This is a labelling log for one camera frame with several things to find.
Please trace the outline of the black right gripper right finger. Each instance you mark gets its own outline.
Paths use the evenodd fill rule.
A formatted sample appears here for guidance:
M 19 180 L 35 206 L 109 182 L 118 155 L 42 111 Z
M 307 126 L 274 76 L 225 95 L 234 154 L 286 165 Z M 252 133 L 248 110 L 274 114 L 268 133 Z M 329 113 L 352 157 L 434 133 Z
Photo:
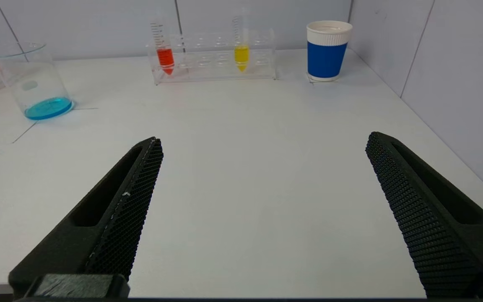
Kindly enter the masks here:
M 483 209 L 394 137 L 365 151 L 427 298 L 483 299 Z

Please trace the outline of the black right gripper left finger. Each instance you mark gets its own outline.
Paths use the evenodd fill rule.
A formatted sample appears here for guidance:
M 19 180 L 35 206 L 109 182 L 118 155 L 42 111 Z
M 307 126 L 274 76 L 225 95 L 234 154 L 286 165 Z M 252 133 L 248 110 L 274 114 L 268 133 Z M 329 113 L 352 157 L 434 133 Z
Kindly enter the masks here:
M 132 147 L 11 270 L 13 297 L 127 297 L 163 157 L 155 137 Z

